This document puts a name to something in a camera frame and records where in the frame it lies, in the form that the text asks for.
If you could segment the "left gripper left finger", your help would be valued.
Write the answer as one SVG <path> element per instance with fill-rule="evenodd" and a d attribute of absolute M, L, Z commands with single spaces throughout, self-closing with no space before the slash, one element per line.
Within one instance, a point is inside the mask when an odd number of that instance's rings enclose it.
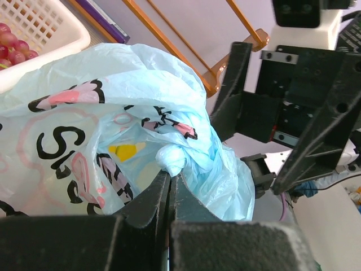
<path fill-rule="evenodd" d="M 171 179 L 113 215 L 30 217 L 1 203 L 2 270 L 167 270 Z"/>

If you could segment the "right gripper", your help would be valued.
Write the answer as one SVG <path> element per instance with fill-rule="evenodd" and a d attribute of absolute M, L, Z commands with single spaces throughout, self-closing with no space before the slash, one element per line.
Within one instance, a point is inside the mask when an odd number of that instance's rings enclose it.
<path fill-rule="evenodd" d="M 276 195 L 331 175 L 360 115 L 360 54 L 294 46 L 263 51 L 250 93 L 243 90 L 251 52 L 249 43 L 232 43 L 210 115 L 219 139 L 237 131 L 262 143 L 296 145 L 275 179 Z"/>

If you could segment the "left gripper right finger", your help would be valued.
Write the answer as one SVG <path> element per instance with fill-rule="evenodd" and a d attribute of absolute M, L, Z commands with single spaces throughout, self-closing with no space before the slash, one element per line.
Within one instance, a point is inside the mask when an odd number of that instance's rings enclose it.
<path fill-rule="evenodd" d="M 170 270 L 317 270 L 300 229 L 284 222 L 224 222 L 180 174 L 171 180 Z"/>

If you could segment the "yellow starfruit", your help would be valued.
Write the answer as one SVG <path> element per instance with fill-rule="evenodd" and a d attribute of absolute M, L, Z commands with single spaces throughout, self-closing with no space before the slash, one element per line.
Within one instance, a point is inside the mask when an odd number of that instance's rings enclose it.
<path fill-rule="evenodd" d="M 131 159 L 139 151 L 144 149 L 146 146 L 145 142 L 136 143 L 133 145 L 110 145 L 108 151 L 118 158 L 120 162 L 125 162 Z"/>

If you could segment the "blue plastic bag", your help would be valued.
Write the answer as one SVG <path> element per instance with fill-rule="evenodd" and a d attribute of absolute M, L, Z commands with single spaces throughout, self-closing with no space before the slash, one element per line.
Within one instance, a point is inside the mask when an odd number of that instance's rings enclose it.
<path fill-rule="evenodd" d="M 141 142 L 125 162 L 108 151 Z M 162 50 L 103 43 L 1 94 L 1 203 L 16 211 L 110 215 L 161 170 L 221 220 L 252 219 L 249 168 L 211 126 L 196 73 Z"/>

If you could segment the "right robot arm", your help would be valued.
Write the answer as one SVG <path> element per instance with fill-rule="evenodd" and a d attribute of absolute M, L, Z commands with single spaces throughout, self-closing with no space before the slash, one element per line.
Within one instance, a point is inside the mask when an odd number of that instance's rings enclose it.
<path fill-rule="evenodd" d="M 360 217 L 340 182 L 360 175 L 360 55 L 279 45 L 261 52 L 247 92 L 251 52 L 232 44 L 211 124 L 222 141 L 239 133 L 285 146 L 244 158 L 256 197 L 286 193 L 322 268 L 359 270 Z"/>

